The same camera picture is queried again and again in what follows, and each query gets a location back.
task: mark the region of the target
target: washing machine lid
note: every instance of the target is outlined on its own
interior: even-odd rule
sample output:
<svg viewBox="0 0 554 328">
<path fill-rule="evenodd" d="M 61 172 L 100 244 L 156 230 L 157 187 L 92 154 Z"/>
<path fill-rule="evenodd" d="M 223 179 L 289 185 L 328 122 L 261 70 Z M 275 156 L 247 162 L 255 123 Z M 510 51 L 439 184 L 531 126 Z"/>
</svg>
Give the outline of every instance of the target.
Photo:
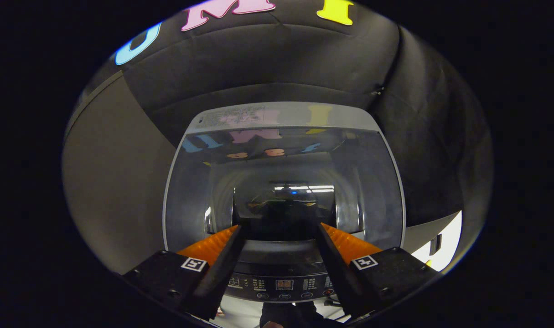
<svg viewBox="0 0 554 328">
<path fill-rule="evenodd" d="M 400 176 L 370 114 L 334 104 L 259 102 L 197 115 L 168 176 L 166 249 L 245 221 L 257 245 L 310 241 L 313 223 L 325 222 L 381 248 L 401 246 Z"/>
</svg>

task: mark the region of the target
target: gray wall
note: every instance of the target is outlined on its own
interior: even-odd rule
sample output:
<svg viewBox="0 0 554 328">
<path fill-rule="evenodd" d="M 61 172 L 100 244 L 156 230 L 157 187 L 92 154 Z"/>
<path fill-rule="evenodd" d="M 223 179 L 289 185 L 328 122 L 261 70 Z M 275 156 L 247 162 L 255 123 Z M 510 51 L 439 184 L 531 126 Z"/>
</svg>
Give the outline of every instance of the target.
<svg viewBox="0 0 554 328">
<path fill-rule="evenodd" d="M 163 249 L 162 206 L 175 147 L 119 77 L 89 102 L 67 135 L 64 192 L 87 245 L 124 273 Z"/>
</svg>

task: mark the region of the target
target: blue letter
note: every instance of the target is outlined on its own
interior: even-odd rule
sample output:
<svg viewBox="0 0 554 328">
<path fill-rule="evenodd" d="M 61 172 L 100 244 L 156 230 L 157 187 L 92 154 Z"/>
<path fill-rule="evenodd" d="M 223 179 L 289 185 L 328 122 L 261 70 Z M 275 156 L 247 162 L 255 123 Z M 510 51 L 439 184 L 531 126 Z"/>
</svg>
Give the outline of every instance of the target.
<svg viewBox="0 0 554 328">
<path fill-rule="evenodd" d="M 188 139 L 183 139 L 183 143 L 181 143 L 181 146 L 187 152 L 198 152 L 202 150 L 202 148 L 198 148 L 193 143 L 190 143 Z"/>
<path fill-rule="evenodd" d="M 222 145 L 222 143 L 216 143 L 216 141 L 207 134 L 196 135 L 196 138 L 199 138 L 200 140 L 205 142 L 206 145 L 208 145 L 208 148 L 216 148 Z"/>
<path fill-rule="evenodd" d="M 312 152 L 317 148 L 321 143 L 314 143 L 313 145 L 308 146 L 306 149 L 302 150 L 301 152 Z"/>
<path fill-rule="evenodd" d="M 157 38 L 157 35 L 160 33 L 160 26 L 161 23 L 155 25 L 151 29 L 148 29 L 147 35 L 145 35 L 145 41 L 143 41 L 143 43 L 141 43 L 137 48 L 131 50 L 131 41 L 133 40 L 122 46 L 114 56 L 115 64 L 123 65 L 145 50 Z"/>
</svg>

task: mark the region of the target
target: control panel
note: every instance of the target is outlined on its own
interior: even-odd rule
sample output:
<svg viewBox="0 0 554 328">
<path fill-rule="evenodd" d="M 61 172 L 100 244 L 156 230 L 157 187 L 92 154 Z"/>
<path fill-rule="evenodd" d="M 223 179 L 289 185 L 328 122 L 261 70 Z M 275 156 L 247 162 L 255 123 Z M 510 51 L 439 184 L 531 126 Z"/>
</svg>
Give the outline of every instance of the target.
<svg viewBox="0 0 554 328">
<path fill-rule="evenodd" d="M 302 302 L 335 293 L 327 273 L 303 277 L 263 277 L 233 273 L 226 295 L 258 302 Z"/>
</svg>

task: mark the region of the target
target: black fabric cover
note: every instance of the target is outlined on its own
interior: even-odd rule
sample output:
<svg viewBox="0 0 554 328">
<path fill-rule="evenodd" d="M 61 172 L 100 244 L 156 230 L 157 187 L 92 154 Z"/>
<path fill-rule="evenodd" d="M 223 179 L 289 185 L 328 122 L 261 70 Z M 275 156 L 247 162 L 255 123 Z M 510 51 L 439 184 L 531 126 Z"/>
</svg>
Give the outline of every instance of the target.
<svg viewBox="0 0 554 328">
<path fill-rule="evenodd" d="M 231 13 L 233 5 L 186 32 L 180 12 L 137 57 L 121 66 L 111 58 L 104 69 L 122 69 L 172 145 L 196 114 L 223 106 L 306 101 L 367 110 L 396 158 L 407 226 L 463 208 L 460 255 L 481 230 L 493 180 L 487 123 L 468 85 L 423 41 L 364 6 L 349 6 L 346 26 L 315 15 L 321 0 L 275 4 L 245 15 Z"/>
</svg>

